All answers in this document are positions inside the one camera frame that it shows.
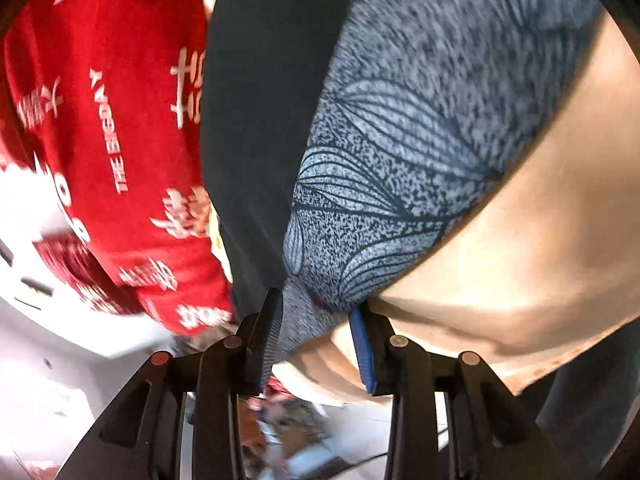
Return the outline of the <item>red blanket with white text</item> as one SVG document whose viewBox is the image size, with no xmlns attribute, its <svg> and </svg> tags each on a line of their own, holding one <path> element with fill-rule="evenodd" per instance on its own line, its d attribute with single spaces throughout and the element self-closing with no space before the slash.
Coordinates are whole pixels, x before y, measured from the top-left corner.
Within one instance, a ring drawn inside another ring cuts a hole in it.
<svg viewBox="0 0 640 480">
<path fill-rule="evenodd" d="M 200 164 L 203 0 L 27 0 L 1 41 L 1 158 L 41 170 L 117 285 L 176 334 L 233 318 Z"/>
</svg>

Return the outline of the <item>black grey leaf-patterned pants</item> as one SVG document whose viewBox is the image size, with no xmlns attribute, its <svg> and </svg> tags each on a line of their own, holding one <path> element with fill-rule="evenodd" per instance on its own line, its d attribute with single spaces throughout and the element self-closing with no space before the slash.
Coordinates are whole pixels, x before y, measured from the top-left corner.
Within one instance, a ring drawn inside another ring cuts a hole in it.
<svg viewBox="0 0 640 480">
<path fill-rule="evenodd" d="M 599 0 L 216 0 L 202 175 L 239 315 L 285 358 L 390 286 L 558 108 Z"/>
</svg>

